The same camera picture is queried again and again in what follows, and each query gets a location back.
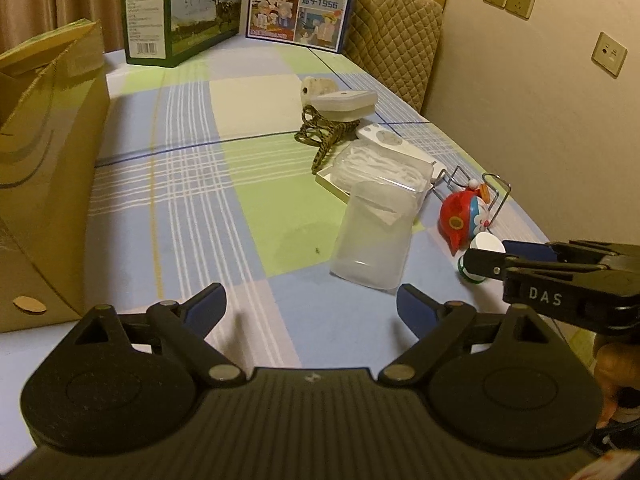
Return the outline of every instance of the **yellow ring on toy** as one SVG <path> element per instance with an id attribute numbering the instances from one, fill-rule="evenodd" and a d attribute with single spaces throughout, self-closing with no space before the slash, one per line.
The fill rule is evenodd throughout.
<path id="1" fill-rule="evenodd" d="M 451 218 L 449 218 L 449 226 L 456 231 L 460 231 L 460 229 L 465 226 L 465 223 L 459 216 L 452 216 Z"/>

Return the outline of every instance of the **ribbed black surface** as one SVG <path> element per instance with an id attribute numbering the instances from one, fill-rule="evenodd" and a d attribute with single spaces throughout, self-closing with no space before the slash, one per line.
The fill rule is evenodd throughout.
<path id="1" fill-rule="evenodd" d="M 418 395 L 368 370 L 259 369 L 207 394 L 195 416 L 154 446 L 113 457 L 41 448 L 10 480 L 566 480 L 584 450 L 504 458 L 440 428 Z"/>

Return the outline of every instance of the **plaid tablecloth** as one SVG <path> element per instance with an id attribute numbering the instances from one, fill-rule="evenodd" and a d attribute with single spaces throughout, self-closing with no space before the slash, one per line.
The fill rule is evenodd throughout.
<path id="1" fill-rule="evenodd" d="M 293 139 L 305 76 L 378 92 L 371 117 L 449 168 L 482 169 L 442 131 L 346 58 L 236 37 L 175 69 L 107 55 L 112 104 L 95 170 L 86 238 L 86 300 L 141 312 L 210 282 L 228 293 L 208 341 L 254 366 L 370 367 L 414 343 L 395 297 L 331 276 L 345 205 L 310 173 L 313 147 Z M 466 285 L 439 234 L 440 202 L 420 213 L 405 282 L 439 301 L 500 312 L 502 285 Z M 494 233 L 546 238 L 509 200 Z M 0 470 L 31 446 L 20 388 L 70 325 L 0 335 Z"/>

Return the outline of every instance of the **red toy figure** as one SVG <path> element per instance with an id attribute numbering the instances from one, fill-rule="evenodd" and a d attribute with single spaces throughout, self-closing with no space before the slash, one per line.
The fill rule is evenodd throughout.
<path id="1" fill-rule="evenodd" d="M 489 206 L 483 196 L 487 196 L 487 190 L 472 180 L 464 191 L 450 194 L 442 203 L 440 231 L 449 242 L 451 254 L 489 227 Z"/>

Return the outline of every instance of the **nutrition label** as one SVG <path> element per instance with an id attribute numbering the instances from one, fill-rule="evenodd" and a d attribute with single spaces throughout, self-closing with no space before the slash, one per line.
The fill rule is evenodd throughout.
<path id="1" fill-rule="evenodd" d="M 165 59 L 164 0 L 125 0 L 129 55 Z"/>

